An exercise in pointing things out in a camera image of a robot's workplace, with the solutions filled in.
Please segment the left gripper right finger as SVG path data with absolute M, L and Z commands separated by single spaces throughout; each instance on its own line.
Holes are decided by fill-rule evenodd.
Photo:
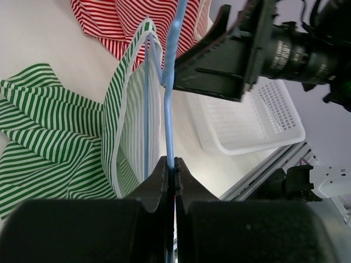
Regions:
M 338 262 L 310 165 L 276 170 L 244 201 L 221 201 L 175 160 L 179 262 Z

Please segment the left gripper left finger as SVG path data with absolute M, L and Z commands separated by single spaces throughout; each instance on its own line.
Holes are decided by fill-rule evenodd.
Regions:
M 35 199 L 4 226 L 5 262 L 172 262 L 166 157 L 122 199 Z

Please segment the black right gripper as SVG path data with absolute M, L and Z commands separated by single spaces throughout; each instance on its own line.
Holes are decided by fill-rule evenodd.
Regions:
M 302 84 L 305 92 L 328 84 L 323 102 L 350 111 L 350 1 L 320 1 L 304 21 L 274 24 L 277 1 L 247 1 L 227 28 L 231 5 L 222 5 L 207 33 L 175 60 L 173 89 L 241 101 L 258 77 Z

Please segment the blue wire hanger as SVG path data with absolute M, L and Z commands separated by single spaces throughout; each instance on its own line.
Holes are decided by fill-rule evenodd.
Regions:
M 164 58 L 164 68 L 161 68 L 157 48 L 154 43 L 154 35 L 148 34 L 145 39 L 145 69 L 149 69 L 149 53 L 148 48 L 152 50 L 152 59 L 154 61 L 158 81 L 161 86 L 165 87 L 164 94 L 164 122 L 165 122 L 165 138 L 166 138 L 166 164 L 167 173 L 162 174 L 162 188 L 160 202 L 157 210 L 161 212 L 161 240 L 157 245 L 155 241 L 151 242 L 152 248 L 161 250 L 160 255 L 154 255 L 148 262 L 173 262 L 174 255 L 174 204 L 175 195 L 175 159 L 173 149 L 173 129 L 171 114 L 171 95 L 174 86 L 174 66 L 178 48 L 178 41 L 182 29 L 182 23 L 186 11 L 187 1 L 179 1 L 175 17 L 170 25 L 166 40 L 166 52 Z

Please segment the green striped tank top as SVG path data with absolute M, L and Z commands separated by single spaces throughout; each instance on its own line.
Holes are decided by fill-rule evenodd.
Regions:
M 160 86 L 152 62 L 134 67 L 156 27 L 145 19 L 103 103 L 63 87 L 51 66 L 1 81 L 1 219 L 37 198 L 122 198 L 160 158 Z

